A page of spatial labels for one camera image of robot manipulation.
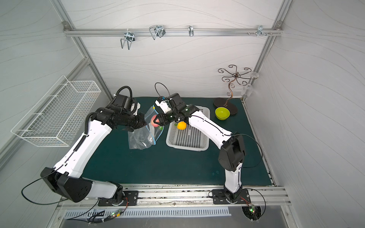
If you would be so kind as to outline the pink peach top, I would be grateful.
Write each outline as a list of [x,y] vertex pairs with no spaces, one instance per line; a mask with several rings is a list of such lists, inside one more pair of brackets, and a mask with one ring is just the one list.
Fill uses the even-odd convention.
[[157,115],[154,115],[154,116],[151,118],[150,124],[151,124],[151,126],[153,126],[153,127],[160,127],[160,125],[159,125],[159,120],[158,120],[158,118],[157,118]]

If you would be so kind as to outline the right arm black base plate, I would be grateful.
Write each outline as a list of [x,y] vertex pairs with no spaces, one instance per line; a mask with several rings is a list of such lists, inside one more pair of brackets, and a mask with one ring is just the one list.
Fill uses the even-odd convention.
[[240,189],[231,193],[226,189],[214,189],[208,193],[215,205],[251,204],[251,198],[247,189]]

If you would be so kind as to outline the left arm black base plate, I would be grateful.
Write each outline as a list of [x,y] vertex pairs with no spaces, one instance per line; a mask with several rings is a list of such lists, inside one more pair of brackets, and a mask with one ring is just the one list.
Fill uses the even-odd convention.
[[135,206],[137,205],[138,191],[118,191],[112,198],[99,198],[99,207],[118,207],[118,206]]

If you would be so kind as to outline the yellow peach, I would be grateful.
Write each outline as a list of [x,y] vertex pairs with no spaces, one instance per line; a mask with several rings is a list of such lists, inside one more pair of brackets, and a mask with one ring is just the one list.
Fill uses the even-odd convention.
[[185,130],[187,128],[187,123],[185,123],[184,121],[181,121],[177,124],[177,129],[179,130]]

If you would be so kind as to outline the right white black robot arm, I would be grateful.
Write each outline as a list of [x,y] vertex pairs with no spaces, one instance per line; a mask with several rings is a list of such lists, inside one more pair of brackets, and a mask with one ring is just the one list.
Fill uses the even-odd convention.
[[218,126],[198,107],[187,105],[178,93],[158,97],[155,105],[159,112],[153,123],[165,126],[184,122],[202,132],[218,147],[218,161],[225,169],[224,195],[230,204],[235,204],[242,191],[241,170],[246,155],[243,136]]

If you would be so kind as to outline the clear zip-top bag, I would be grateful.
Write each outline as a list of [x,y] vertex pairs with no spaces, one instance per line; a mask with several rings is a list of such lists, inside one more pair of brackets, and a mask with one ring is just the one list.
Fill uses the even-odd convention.
[[151,120],[158,114],[155,106],[151,106],[145,114],[145,121],[147,123],[143,128],[134,130],[128,133],[128,145],[131,150],[144,150],[156,145],[157,140],[163,133],[164,126],[155,127]]

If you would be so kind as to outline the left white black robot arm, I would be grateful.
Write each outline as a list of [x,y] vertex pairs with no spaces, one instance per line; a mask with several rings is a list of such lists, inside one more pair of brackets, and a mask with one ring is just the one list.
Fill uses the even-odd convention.
[[146,126],[144,114],[138,110],[136,99],[117,95],[106,107],[89,113],[85,119],[85,130],[68,153],[52,168],[44,168],[41,177],[56,194],[72,202],[86,198],[107,200],[118,206],[125,198],[123,186],[110,181],[96,181],[82,177],[83,171],[102,141],[123,126],[129,132]]

